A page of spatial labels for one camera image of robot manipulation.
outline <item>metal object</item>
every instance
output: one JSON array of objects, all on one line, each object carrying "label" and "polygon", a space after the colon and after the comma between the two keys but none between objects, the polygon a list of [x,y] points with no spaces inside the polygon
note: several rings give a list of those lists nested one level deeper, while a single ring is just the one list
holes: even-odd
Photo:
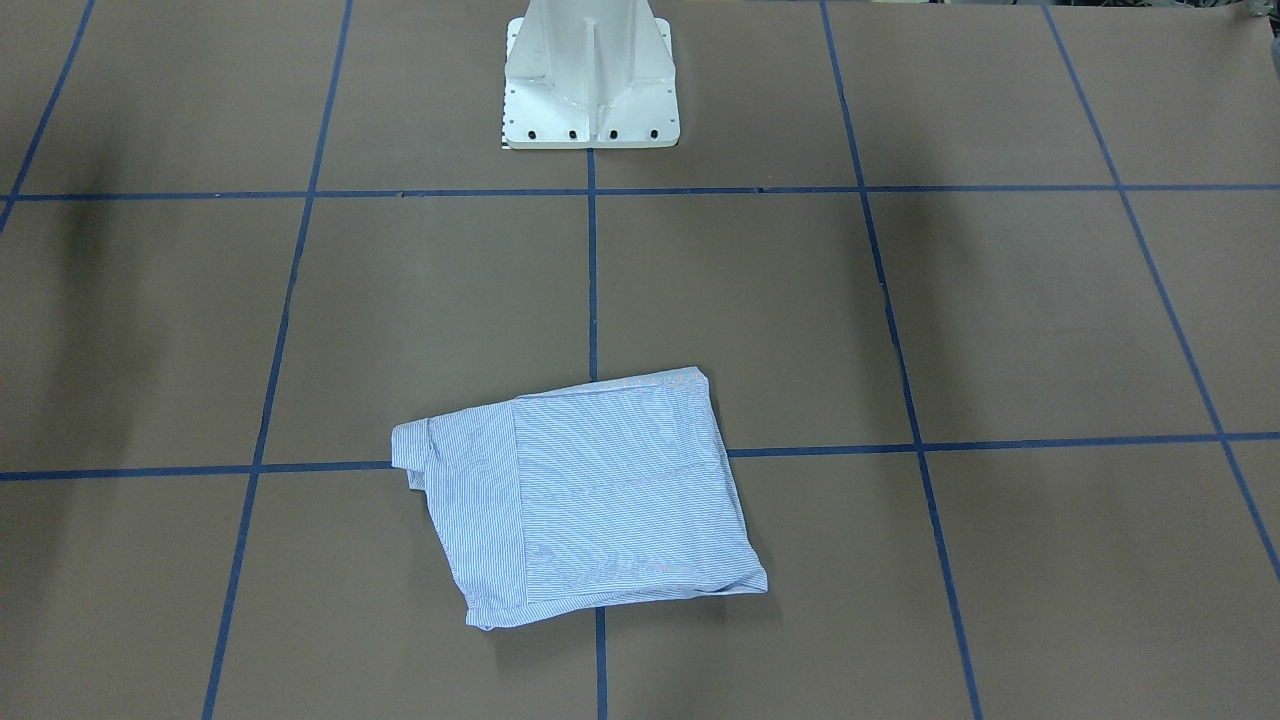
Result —
[{"label": "metal object", "polygon": [[531,0],[507,26],[502,141],[512,149],[680,140],[671,26],[648,0]]}]

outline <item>striped shirt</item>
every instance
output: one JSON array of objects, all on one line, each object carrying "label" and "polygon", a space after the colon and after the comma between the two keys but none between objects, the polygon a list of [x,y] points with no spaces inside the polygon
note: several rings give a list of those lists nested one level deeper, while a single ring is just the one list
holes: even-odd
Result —
[{"label": "striped shirt", "polygon": [[392,432],[467,624],[765,592],[696,368],[526,395]]}]

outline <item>grid square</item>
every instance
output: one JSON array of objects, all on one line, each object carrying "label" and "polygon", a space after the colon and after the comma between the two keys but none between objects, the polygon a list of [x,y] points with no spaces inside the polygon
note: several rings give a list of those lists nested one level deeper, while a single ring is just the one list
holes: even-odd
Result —
[{"label": "grid square", "polygon": [[0,5],[0,191],[5,193],[18,177],[83,12],[83,0]]},{"label": "grid square", "polygon": [[600,377],[698,365],[728,447],[910,442],[856,199],[599,200]]},{"label": "grid square", "polygon": [[19,202],[0,242],[0,466],[251,461],[301,210]]},{"label": "grid square", "polygon": [[609,716],[969,717],[915,456],[733,474],[769,593],[609,609]]},{"label": "grid square", "polygon": [[1280,593],[1222,448],[931,455],[991,717],[1271,717]]},{"label": "grid square", "polygon": [[593,612],[465,626],[403,473],[265,475],[248,547],[220,719],[595,716]]},{"label": "grid square", "polygon": [[837,3],[831,22],[869,184],[1112,182],[1039,8]]},{"label": "grid square", "polygon": [[357,3],[320,187],[585,187],[581,152],[502,147],[507,23],[527,8]]},{"label": "grid square", "polygon": [[1130,200],[1222,424],[1280,429],[1280,193]]},{"label": "grid square", "polygon": [[1280,542],[1280,442],[1238,442],[1231,447],[1271,542]]},{"label": "grid square", "polygon": [[243,498],[243,477],[0,483],[0,716],[198,716]]},{"label": "grid square", "polygon": [[1056,8],[1053,20],[1124,182],[1280,182],[1271,32],[1244,4]]},{"label": "grid square", "polygon": [[1116,193],[872,205],[925,441],[1212,432]]},{"label": "grid square", "polygon": [[317,200],[266,457],[588,380],[586,231],[581,197]]},{"label": "grid square", "polygon": [[97,3],[24,191],[305,190],[340,24],[340,3]]},{"label": "grid square", "polygon": [[849,186],[815,3],[652,3],[671,22],[680,145],[602,151],[600,187]]}]

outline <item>blue and white striped cloth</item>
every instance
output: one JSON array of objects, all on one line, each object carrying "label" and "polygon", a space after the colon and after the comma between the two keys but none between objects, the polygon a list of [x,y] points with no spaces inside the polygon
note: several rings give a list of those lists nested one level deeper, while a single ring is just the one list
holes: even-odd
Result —
[{"label": "blue and white striped cloth", "polygon": [[407,423],[392,465],[426,492],[468,625],[768,589],[696,368]]}]

